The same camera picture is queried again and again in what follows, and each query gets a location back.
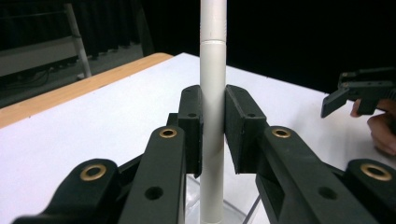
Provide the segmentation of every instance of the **black wall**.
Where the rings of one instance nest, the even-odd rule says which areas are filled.
[[[144,0],[155,51],[199,55],[200,1]],[[396,64],[396,4],[228,1],[227,64],[312,89],[341,72]]]

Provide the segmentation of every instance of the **dark background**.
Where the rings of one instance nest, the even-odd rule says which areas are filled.
[[[200,1],[143,1],[156,51],[199,55]],[[228,1],[227,64],[315,90],[396,63],[395,3]]]
[[[88,55],[97,57],[131,41],[142,43],[145,56],[199,55],[199,0],[74,2]],[[393,2],[229,0],[227,64],[315,90],[335,91],[342,72],[395,64]],[[10,19],[52,10],[62,10],[62,5],[0,5],[0,50],[69,35],[64,15]]]

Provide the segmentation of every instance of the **brass insert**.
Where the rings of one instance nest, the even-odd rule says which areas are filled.
[[[381,181],[390,181],[392,179],[392,175],[386,169],[370,164],[364,163],[361,165],[361,170],[371,178],[381,180]]]
[[[163,129],[160,131],[160,136],[162,138],[172,138],[177,135],[177,131],[175,129]]]
[[[91,164],[86,166],[79,177],[84,181],[93,181],[99,179],[106,173],[106,167],[103,164]]]
[[[284,129],[273,129],[272,133],[276,137],[281,137],[281,138],[288,138],[291,136],[291,133]]]

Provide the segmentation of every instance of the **black mechanical linkage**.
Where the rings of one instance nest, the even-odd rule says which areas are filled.
[[[251,101],[243,89],[227,86],[225,133],[235,171],[257,174],[256,184],[271,223],[390,223],[395,220],[396,175],[392,168],[379,162],[356,160],[350,164],[363,162],[372,170],[350,172],[348,168],[345,173],[337,170],[323,163],[293,130],[268,126],[265,115]],[[246,121],[250,111],[260,115],[260,122]],[[246,155],[261,157],[254,160],[260,164],[252,166],[244,161]],[[372,174],[384,175],[390,180],[378,183]],[[370,193],[353,194],[354,188],[367,189]]]
[[[119,169],[109,160],[90,160],[77,166],[56,190],[49,206],[25,223],[106,223],[120,195]]]
[[[338,91],[323,99],[323,118],[344,105],[347,100],[361,99],[360,115],[372,115],[381,99],[396,100],[396,68],[385,67],[362,69],[342,73],[338,81]]]
[[[202,93],[198,85],[181,92],[178,113],[169,114],[167,125],[175,125],[186,133],[186,173],[198,177],[202,172]]]
[[[276,176],[256,178],[272,223],[377,223],[296,132],[270,127],[260,145]],[[277,187],[282,199],[269,194]]]
[[[235,172],[257,174],[263,156],[255,144],[257,137],[268,127],[267,117],[248,91],[232,85],[227,85],[225,91],[224,131]]]
[[[119,223],[184,223],[184,131],[155,130],[140,162]]]

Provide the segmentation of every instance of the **white pole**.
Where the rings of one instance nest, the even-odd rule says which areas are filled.
[[[226,35],[227,0],[201,0],[200,84],[204,114],[201,224],[223,220]]]

